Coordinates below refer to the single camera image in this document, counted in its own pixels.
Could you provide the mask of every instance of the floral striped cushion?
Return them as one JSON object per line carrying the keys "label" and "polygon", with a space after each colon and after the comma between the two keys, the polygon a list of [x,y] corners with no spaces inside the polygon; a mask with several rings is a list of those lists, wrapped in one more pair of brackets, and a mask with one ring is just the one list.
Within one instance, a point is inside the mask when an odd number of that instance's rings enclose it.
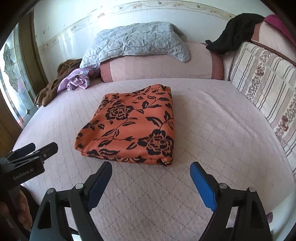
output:
{"label": "floral striped cushion", "polygon": [[278,55],[244,42],[230,73],[232,84],[262,112],[296,175],[296,67]]}

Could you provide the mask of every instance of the mattress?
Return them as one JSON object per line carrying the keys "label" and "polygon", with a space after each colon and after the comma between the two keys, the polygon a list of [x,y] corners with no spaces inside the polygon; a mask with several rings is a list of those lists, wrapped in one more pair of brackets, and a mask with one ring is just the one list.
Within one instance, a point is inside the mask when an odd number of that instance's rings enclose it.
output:
{"label": "mattress", "polygon": [[[294,189],[291,167],[274,131],[230,82],[126,80],[64,91],[29,121],[15,149],[30,142],[37,148],[53,141],[59,146],[58,153],[44,163],[45,172],[25,183],[38,203],[48,188],[70,189],[103,163],[80,155],[73,147],[77,132],[91,119],[103,96],[153,84],[172,90],[174,160],[170,167],[111,162],[111,180],[98,207],[91,211],[104,240],[198,240],[212,212],[190,178],[194,161],[231,188],[255,187],[266,213]],[[75,228],[68,208],[67,216]]]}

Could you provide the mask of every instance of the white wall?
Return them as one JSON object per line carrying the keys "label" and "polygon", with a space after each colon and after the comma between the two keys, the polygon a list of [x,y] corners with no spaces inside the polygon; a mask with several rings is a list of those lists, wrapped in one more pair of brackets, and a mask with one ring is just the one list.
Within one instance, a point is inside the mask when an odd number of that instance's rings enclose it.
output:
{"label": "white wall", "polygon": [[36,42],[49,81],[58,65],[82,58],[95,35],[108,28],[136,22],[175,24],[188,42],[216,40],[229,19],[242,12],[267,16],[260,0],[42,0],[34,9]]}
{"label": "white wall", "polygon": [[274,241],[283,241],[296,223],[296,189],[272,213],[270,231]]}
{"label": "white wall", "polygon": [[[100,8],[108,8],[131,0],[42,0],[35,7],[35,32],[38,43],[45,44],[64,28],[81,20]],[[267,16],[272,12],[260,0],[193,0],[238,15],[243,12]]]}

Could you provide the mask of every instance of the orange floral fabric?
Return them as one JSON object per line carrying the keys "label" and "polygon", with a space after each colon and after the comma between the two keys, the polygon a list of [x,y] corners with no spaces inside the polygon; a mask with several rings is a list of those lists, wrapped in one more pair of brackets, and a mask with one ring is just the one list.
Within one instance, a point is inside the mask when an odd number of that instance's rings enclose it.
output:
{"label": "orange floral fabric", "polygon": [[175,137],[172,104],[171,90],[163,85],[107,94],[78,133],[75,149],[109,161],[168,166]]}

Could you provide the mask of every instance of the finger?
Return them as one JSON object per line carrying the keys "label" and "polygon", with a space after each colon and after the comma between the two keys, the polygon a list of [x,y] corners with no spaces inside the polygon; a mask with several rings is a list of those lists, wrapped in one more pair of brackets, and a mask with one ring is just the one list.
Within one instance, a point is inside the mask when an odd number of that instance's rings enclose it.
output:
{"label": "finger", "polygon": [[18,214],[18,219],[22,224],[24,224],[29,218],[31,218],[29,207],[26,208],[26,211]]}
{"label": "finger", "polygon": [[20,191],[19,205],[23,212],[28,208],[28,200],[22,191]]}
{"label": "finger", "polygon": [[7,217],[9,215],[8,207],[4,202],[0,202],[0,214],[3,217]]}
{"label": "finger", "polygon": [[30,229],[32,227],[33,221],[32,221],[32,217],[30,216],[29,219],[23,223],[23,226],[26,230]]}

